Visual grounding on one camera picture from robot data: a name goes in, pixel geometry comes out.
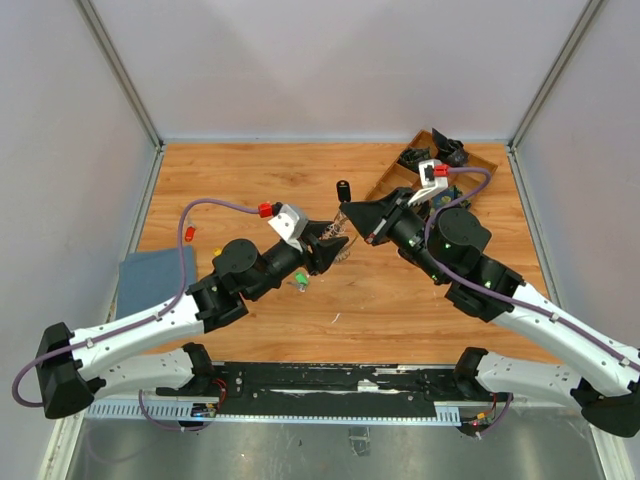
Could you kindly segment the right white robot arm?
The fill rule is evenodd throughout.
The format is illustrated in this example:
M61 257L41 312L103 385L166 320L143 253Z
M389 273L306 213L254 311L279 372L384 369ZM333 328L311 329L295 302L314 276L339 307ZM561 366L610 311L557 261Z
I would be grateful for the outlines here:
M413 193L397 188L375 201L344 202L341 212L367 244L393 243L402 258L445 284L462 313L514 331L552 353L551 365L468 347L453 370L466 400L488 393L523 395L577 410L593 426L623 438L639 432L639 350L584 324L523 277L484 252L491 233L470 211L449 203L422 218Z

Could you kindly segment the large keyring with yellow handle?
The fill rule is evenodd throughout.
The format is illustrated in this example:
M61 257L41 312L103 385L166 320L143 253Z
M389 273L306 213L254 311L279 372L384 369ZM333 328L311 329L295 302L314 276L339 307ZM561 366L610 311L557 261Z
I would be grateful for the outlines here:
M350 240L346 235L347 221L347 217L340 210L338 210L332 223L324 230L321 236L322 240L330 240L337 237L347 238L347 244L341 248L335 259L333 260L334 264L345 261L350 255L350 249L353 245L353 240Z

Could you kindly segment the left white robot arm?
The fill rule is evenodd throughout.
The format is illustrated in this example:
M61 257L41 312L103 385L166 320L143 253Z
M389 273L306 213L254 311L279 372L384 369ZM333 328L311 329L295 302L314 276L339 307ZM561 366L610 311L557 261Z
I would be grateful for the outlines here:
M182 283L178 295L153 307L94 327L71 330L63 322L47 327L36 366L45 417L65 418L131 390L207 393L215 374L205 348L187 344L161 355L150 349L230 325L247 315L248 302L280 288L296 270L325 273L348 243L345 236L326 237L326 222L279 214L269 223L280 238L268 250L234 239L214 258L209 275Z

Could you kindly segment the key with black tag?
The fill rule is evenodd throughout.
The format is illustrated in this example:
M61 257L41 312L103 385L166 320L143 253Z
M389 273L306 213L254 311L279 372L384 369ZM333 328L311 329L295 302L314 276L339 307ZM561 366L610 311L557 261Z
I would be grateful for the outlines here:
M338 201L340 203L350 202L352 199L350 183L347 180L337 181L336 193L337 193Z

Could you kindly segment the key with green tag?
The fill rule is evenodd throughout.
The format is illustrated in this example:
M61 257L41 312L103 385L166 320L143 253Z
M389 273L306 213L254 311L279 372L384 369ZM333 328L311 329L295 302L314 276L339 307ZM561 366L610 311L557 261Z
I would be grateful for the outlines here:
M296 288L299 292L305 292L309 287L309 278L303 272L296 272L288 284Z

